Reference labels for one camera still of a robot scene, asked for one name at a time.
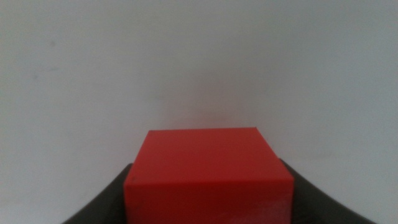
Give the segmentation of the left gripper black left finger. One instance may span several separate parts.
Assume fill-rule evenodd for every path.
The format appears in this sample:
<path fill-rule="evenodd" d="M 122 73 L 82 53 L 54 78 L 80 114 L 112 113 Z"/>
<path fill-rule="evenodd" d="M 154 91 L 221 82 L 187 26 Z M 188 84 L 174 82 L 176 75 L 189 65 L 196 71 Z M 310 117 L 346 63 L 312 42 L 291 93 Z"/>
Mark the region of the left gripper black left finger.
<path fill-rule="evenodd" d="M 131 166 L 128 164 L 93 200 L 62 224 L 127 223 L 123 183 Z"/>

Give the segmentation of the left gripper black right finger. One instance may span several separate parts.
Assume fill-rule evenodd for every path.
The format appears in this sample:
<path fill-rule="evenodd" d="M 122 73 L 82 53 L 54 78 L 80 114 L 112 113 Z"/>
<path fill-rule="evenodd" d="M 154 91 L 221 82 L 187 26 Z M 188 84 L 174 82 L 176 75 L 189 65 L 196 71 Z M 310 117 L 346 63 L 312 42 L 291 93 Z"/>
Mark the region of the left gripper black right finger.
<path fill-rule="evenodd" d="M 321 191 L 288 163 L 283 165 L 294 177 L 292 224 L 376 224 Z"/>

